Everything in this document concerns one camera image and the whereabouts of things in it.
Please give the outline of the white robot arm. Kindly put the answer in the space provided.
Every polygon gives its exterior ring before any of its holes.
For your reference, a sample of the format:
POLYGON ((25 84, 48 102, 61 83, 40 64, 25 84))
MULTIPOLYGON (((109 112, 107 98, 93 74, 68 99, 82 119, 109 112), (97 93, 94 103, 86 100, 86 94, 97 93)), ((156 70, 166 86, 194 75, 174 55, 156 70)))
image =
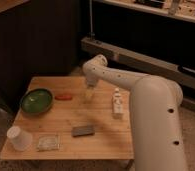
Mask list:
POLYGON ((104 80, 129 92, 135 171, 189 171, 179 106, 178 83, 161 76, 114 69, 99 54, 83 64, 89 87, 104 80))

